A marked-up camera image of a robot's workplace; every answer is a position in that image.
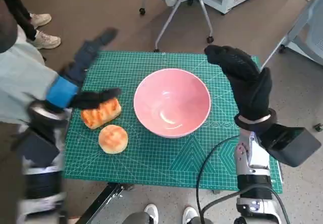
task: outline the robotic arm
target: robotic arm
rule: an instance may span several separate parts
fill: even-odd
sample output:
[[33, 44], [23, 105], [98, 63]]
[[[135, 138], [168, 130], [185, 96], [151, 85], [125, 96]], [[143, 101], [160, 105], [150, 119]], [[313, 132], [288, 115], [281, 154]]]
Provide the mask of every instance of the robotic arm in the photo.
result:
[[237, 198], [241, 217], [234, 223], [282, 224], [284, 217], [270, 191], [270, 155], [296, 167], [321, 144], [305, 128], [276, 124], [276, 112], [268, 107], [272, 88], [269, 68], [260, 72], [249, 55], [229, 46], [210, 45], [205, 54], [208, 62], [219, 65], [229, 79], [239, 109], [235, 123], [240, 135], [234, 153], [238, 189], [243, 191], [255, 184], [267, 187], [252, 188]]
[[18, 206], [17, 223], [25, 223], [29, 214], [37, 217], [38, 214], [53, 210], [58, 213], [62, 209], [65, 198], [62, 188], [63, 137], [70, 117], [70, 112], [66, 109], [97, 108], [101, 102], [121, 93], [119, 88], [79, 92], [86, 71], [94, 62], [98, 51], [110, 43], [116, 34], [116, 29], [109, 28], [93, 41], [84, 42], [74, 61], [53, 81], [45, 100], [34, 98], [28, 105], [30, 122], [12, 147], [23, 160], [22, 173], [26, 182], [25, 196]]

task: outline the pink bowl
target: pink bowl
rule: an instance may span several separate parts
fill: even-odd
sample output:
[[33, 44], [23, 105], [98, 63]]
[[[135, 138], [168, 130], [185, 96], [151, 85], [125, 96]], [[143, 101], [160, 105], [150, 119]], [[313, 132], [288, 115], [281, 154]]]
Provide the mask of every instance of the pink bowl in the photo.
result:
[[138, 120], [166, 138], [186, 136], [208, 117], [210, 93], [195, 75], [181, 69], [162, 69], [144, 78], [134, 97]]

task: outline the metal bracket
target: metal bracket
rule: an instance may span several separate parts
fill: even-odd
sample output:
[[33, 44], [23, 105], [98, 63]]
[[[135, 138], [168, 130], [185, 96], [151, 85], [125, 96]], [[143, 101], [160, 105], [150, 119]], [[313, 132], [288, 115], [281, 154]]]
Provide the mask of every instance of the metal bracket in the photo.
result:
[[108, 204], [112, 198], [119, 196], [123, 190], [124, 186], [122, 184], [108, 183], [101, 194], [99, 194], [75, 224], [90, 224], [102, 208]]

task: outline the black pants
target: black pants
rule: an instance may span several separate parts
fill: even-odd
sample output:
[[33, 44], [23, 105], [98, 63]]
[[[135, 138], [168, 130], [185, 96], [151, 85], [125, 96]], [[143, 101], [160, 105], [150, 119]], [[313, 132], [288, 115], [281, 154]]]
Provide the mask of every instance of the black pants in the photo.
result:
[[29, 40], [34, 41], [36, 36], [36, 30], [34, 26], [30, 23], [30, 14], [28, 10], [24, 7], [21, 0], [4, 0], [7, 4], [7, 7], [10, 13], [16, 19], [18, 25], [26, 33], [26, 36]]

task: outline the bowl rim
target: bowl rim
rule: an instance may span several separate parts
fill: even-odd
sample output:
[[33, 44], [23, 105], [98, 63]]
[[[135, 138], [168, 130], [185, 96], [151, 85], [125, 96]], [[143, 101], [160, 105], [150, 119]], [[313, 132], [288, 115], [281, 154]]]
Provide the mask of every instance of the bowl rim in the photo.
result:
[[[208, 110], [207, 110], [207, 113], [205, 115], [205, 118], [203, 119], [203, 121], [197, 126], [195, 127], [194, 129], [188, 131], [187, 133], [185, 134], [177, 134], [177, 135], [171, 135], [171, 136], [165, 136], [165, 135], [162, 135], [161, 133], [157, 133], [153, 130], [151, 130], [149, 127], [145, 126], [142, 122], [142, 120], [140, 119], [140, 117], [138, 116], [138, 113], [136, 111], [136, 107], [135, 107], [135, 100], [136, 100], [136, 95], [137, 95], [137, 91], [139, 89], [139, 87], [147, 80], [147, 78], [151, 77], [152, 75], [156, 74], [156, 73], [159, 73], [161, 71], [183, 71], [187, 74], [190, 74], [192, 75], [193, 77], [195, 77], [196, 79], [198, 79], [202, 85], [204, 86], [204, 88], [206, 89], [207, 91], [207, 96], [208, 96]], [[184, 137], [184, 136], [187, 136], [193, 132], [195, 132], [197, 129], [199, 129], [203, 124], [204, 122], [206, 121], [206, 119], [208, 118], [209, 114], [210, 114], [210, 111], [211, 111], [211, 95], [210, 95], [210, 92], [207, 88], [207, 86], [204, 84], [204, 82], [199, 78], [197, 77], [196, 75], [192, 74], [191, 72], [188, 72], [186, 70], [183, 70], [183, 69], [176, 69], [176, 68], [166, 68], [166, 69], [160, 69], [160, 70], [157, 70], [157, 71], [154, 71], [152, 72], [151, 74], [147, 75], [143, 80], [141, 80], [141, 82], [138, 84], [137, 88], [136, 88], [136, 91], [135, 91], [135, 94], [134, 94], [134, 97], [133, 97], [133, 108], [134, 108], [134, 111], [135, 111], [135, 115], [138, 119], [138, 121], [146, 128], [148, 129], [149, 131], [151, 131], [152, 133], [158, 135], [158, 136], [161, 136], [161, 137], [165, 137], [165, 138], [179, 138], [179, 137]]]

